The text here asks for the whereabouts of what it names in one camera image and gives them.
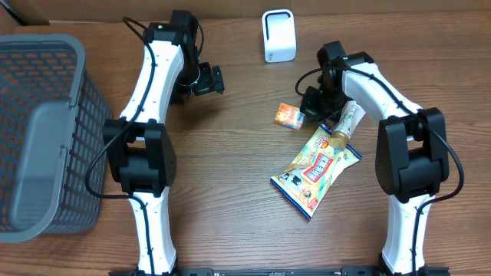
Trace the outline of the white green tissue pack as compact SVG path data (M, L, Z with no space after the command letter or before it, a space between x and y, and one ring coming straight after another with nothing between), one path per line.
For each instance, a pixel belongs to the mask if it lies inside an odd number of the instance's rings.
M337 150L346 148L365 114L364 109L355 100L349 100L341 111L340 120L334 127L328 144Z

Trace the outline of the small orange box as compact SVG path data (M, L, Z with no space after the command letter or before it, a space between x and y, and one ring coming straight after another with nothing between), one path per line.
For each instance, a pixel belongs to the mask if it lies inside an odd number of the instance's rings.
M286 103L280 103L275 115L275 122L294 130L300 130L305 121L305 115L299 108Z

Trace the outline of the yellow snack bag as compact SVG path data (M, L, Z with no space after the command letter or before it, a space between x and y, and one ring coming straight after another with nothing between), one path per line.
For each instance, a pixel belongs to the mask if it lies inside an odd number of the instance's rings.
M320 125L288 167L270 179L307 219L312 218L337 177L362 159L351 146L331 146L331 134L330 128Z

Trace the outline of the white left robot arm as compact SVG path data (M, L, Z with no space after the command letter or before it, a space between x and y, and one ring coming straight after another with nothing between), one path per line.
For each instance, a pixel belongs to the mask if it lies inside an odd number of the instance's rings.
M130 275L175 275L177 253L170 234L169 195L177 172L166 130L169 105L193 95L223 93L218 66L199 59L203 34L198 19L175 10L167 23L152 22L139 34L144 59L130 101L103 126L103 153L120 197L130 202L137 227L139 261Z

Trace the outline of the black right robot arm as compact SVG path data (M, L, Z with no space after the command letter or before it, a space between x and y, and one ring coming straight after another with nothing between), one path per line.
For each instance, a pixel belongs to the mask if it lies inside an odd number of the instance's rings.
M378 125L375 172L389 200L387 238L375 275L448 275L426 265L427 217L449 176L446 127L437 108L424 109L399 93L365 52L346 54L340 41L317 53L318 87L308 87L301 111L336 127L355 101Z

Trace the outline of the white barcode scanner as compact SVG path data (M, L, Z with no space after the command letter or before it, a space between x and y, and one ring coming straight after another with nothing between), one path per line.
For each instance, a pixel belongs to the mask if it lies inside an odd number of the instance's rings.
M262 33L267 63L280 63L295 59L297 49L295 19L290 10L266 11L262 15Z

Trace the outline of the grey plastic mesh basket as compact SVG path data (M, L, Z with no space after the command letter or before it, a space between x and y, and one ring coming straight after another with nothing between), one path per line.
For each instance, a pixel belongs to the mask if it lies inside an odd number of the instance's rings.
M104 187L110 108L68 34L1 38L1 240L93 227Z

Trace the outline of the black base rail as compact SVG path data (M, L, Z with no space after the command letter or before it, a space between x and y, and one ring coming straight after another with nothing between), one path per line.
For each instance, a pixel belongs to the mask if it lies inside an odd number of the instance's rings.
M110 271L111 276L150 275L133 269L130 271ZM176 276L375 276L390 275L375 266L344 266L337 269L306 269L306 270L213 270L211 268L186 268L174 271ZM417 272L417 275L450 276L449 268L429 267Z

